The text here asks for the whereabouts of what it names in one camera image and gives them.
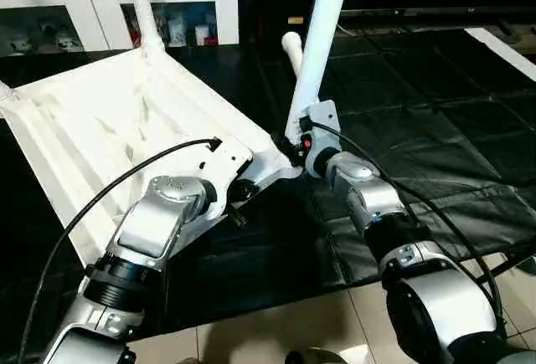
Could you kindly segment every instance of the white floor tile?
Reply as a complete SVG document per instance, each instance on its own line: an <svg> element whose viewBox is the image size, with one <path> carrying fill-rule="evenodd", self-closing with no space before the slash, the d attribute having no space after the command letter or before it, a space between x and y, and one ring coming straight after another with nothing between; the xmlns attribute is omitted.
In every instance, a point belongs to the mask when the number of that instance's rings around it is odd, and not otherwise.
<svg viewBox="0 0 536 364"><path fill-rule="evenodd" d="M536 326L536 277L510 269L497 278L502 306L520 332Z"/></svg>
<svg viewBox="0 0 536 364"><path fill-rule="evenodd" d="M536 329L525 332L521 335L523 339L527 342L528 348L530 350L536 350Z"/></svg>
<svg viewBox="0 0 536 364"><path fill-rule="evenodd" d="M135 341L129 347L137 355L136 364L177 364L198 358L195 328Z"/></svg>
<svg viewBox="0 0 536 364"><path fill-rule="evenodd" d="M515 327L515 325L512 322L512 319L508 315L508 312L506 309L502 310L502 315L504 316L504 320L506 321L505 329L506 329L506 336L514 336L519 333L518 328Z"/></svg>
<svg viewBox="0 0 536 364"><path fill-rule="evenodd" d="M346 291L199 326L198 346L204 364L282 364L289 351L308 347L374 364Z"/></svg>
<svg viewBox="0 0 536 364"><path fill-rule="evenodd" d="M526 349L527 348L527 343L521 337L521 335L509 337L508 338L508 344L510 346L518 347L520 349Z"/></svg>
<svg viewBox="0 0 536 364"><path fill-rule="evenodd" d="M363 325L365 336L377 364L408 364L414 362L396 341L380 283L350 290L353 303Z"/></svg>

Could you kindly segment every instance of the white pole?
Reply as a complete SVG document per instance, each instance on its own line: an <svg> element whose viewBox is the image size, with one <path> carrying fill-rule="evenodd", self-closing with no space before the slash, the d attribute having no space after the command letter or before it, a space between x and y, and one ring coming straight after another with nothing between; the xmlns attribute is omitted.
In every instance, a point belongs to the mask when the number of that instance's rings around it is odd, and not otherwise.
<svg viewBox="0 0 536 364"><path fill-rule="evenodd" d="M299 119L305 108L318 102L329 49L344 0L315 0L300 74L292 96L285 135L292 144L300 141Z"/></svg>
<svg viewBox="0 0 536 364"><path fill-rule="evenodd" d="M134 0L137 23L142 33L142 47L144 49L164 49L164 43L158 35L157 25L152 15L149 0Z"/></svg>

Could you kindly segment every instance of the black cable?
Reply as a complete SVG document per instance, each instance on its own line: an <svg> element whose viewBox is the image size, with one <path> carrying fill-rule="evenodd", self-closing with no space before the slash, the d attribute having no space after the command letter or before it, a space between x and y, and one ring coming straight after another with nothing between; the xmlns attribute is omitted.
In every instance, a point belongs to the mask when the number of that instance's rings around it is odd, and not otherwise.
<svg viewBox="0 0 536 364"><path fill-rule="evenodd" d="M221 143L221 140L219 140L218 138L205 138L201 140L187 141L182 144L172 146L171 148L168 148L165 151L159 152L155 156L152 156L146 159L142 163L134 166L129 171L121 174L116 180L114 180L113 182L108 184L106 187L104 187L97 195L93 197L93 199L91 199L91 201L89 201L76 214L76 216L65 227L65 230L61 234L61 236L59 236L58 241L56 241L56 244L52 248L52 251L50 252L49 257L47 258L47 261L43 267L43 270L41 271L41 276L39 277L37 288L35 289L35 293L33 294L32 304L28 312L26 324L24 325L23 337L21 339L20 348L18 351L18 359L17 359L18 364L23 364L24 354L26 351L26 345L28 344L29 333L32 328L32 323L34 322L35 309L39 302L39 297L41 295L41 291L43 290L44 281L45 281L47 272L49 271L49 267L52 263L52 260L54 259L54 256L57 254L59 247L67 239L67 237L69 237L69 233L73 230L73 228L75 228L76 224L78 224L78 222L90 211L90 209L92 209L106 194L108 194L108 192L110 192L113 188L117 187L119 184L124 182L128 177L139 172L144 167L149 166L154 161L157 161L158 159L161 159L164 156L169 155L170 153L186 148L188 146L193 146L193 145L198 145L198 144L209 144L212 149L215 149L220 143Z"/></svg>
<svg viewBox="0 0 536 364"><path fill-rule="evenodd" d="M363 155L366 159L371 161L379 170L380 176L389 184L391 184L393 187L406 192L407 194L417 198L421 202L423 202L425 205L430 208L430 210L435 213L445 224L446 226L458 237L458 239L464 244L464 246L469 251L469 254L476 260L478 263L478 266L480 266L482 272L484 273L485 279L487 283L489 284L490 291L492 292L492 301L490 301L493 305L493 311L495 312L496 317L502 321L503 320L503 303L501 302L501 295L499 294L499 290L497 287L497 283L495 282L495 278L492 275L492 272L490 271L489 267L487 266L486 262L484 262L484 259L482 256L477 252L477 250L474 248L474 246L471 244L471 242L467 239L466 235L428 198L421 195L419 192L405 186L404 184L395 181L392 179L384 170L381 169L381 166L357 143L355 143L351 138L345 136L341 132L334 130L330 126L325 126L322 123L316 123L315 121L311 122L312 126L321 128L327 132L330 132L334 134L335 136L339 137L341 140L347 142L350 146L352 146L356 151L358 151L361 155ZM478 282L476 284L481 288L482 292L485 294L485 296L489 296L487 291L480 285Z"/></svg>

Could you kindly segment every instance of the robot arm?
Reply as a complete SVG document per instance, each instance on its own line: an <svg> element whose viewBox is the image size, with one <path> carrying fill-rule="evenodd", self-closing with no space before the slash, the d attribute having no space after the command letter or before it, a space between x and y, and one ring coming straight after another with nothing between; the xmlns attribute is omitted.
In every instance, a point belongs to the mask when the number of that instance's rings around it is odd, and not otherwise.
<svg viewBox="0 0 536 364"><path fill-rule="evenodd" d="M337 120L334 104L308 108L303 139L310 146L306 169L325 179L346 204L355 228L379 266L387 309L402 350L418 362L531 362L533 351L507 345L482 290L431 240L429 230L407 213L396 189L379 169L338 140L310 126Z"/></svg>
<svg viewBox="0 0 536 364"><path fill-rule="evenodd" d="M128 211L104 256L88 265L42 364L128 364L126 338L142 323L147 279L168 261L181 227L215 201L196 177L155 177Z"/></svg>

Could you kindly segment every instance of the glass cabinet door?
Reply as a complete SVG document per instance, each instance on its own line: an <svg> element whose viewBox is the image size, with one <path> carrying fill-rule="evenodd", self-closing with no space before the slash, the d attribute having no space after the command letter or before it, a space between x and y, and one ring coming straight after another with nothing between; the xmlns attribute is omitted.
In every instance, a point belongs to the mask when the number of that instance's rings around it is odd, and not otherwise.
<svg viewBox="0 0 536 364"><path fill-rule="evenodd" d="M110 49L140 43L132 0L91 0ZM168 47L237 44L238 0L150 0Z"/></svg>
<svg viewBox="0 0 536 364"><path fill-rule="evenodd" d="M0 0L0 56L106 49L91 0Z"/></svg>
<svg viewBox="0 0 536 364"><path fill-rule="evenodd" d="M152 3L151 7L158 33L166 47L218 44L214 2ZM141 34L134 6L122 4L121 10L132 45L138 47Z"/></svg>
<svg viewBox="0 0 536 364"><path fill-rule="evenodd" d="M65 6L0 10L0 56L81 51Z"/></svg>

